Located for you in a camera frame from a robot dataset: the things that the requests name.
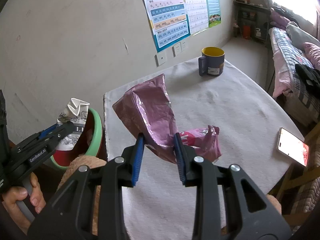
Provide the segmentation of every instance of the white tablecloth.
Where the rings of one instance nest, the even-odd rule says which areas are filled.
[[[302,140],[303,136],[262,88],[227,61],[219,77],[200,77],[195,58],[106,93],[108,159],[121,155],[125,147],[135,143],[113,111],[113,103],[132,86],[161,73],[165,74],[179,131],[208,124],[218,126],[222,156],[216,165],[239,164],[267,193],[291,163],[276,151],[279,128]],[[195,204],[196,188],[182,186],[177,166],[145,148],[137,186],[123,188],[124,220],[131,240],[191,239]],[[224,212],[221,225],[225,225]]]

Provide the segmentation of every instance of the phone screen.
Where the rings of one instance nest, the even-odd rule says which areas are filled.
[[[280,131],[278,149],[297,162],[301,163],[303,166],[307,166],[309,158],[309,146],[283,128],[281,128]]]

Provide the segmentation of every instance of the alphabet chart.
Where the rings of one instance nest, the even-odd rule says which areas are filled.
[[[190,36],[184,0],[144,0],[157,52]]]
[[[209,28],[221,23],[219,0],[207,0]]]
[[[206,0],[186,0],[190,34],[197,34],[209,27]]]
[[[144,0],[157,52],[221,23],[219,0]]]

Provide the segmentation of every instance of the floor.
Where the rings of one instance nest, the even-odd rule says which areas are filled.
[[[268,49],[263,44],[238,37],[232,38],[222,49],[227,61],[264,90],[268,89]]]

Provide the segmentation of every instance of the crumpled plastic bag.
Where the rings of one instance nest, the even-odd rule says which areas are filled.
[[[119,119],[137,138],[143,133],[147,147],[158,157],[176,163],[173,136],[177,125],[164,84],[164,74],[138,84],[113,104]],[[221,156],[218,143],[219,128],[192,129],[180,133],[183,144],[193,146],[198,155],[214,161]]]

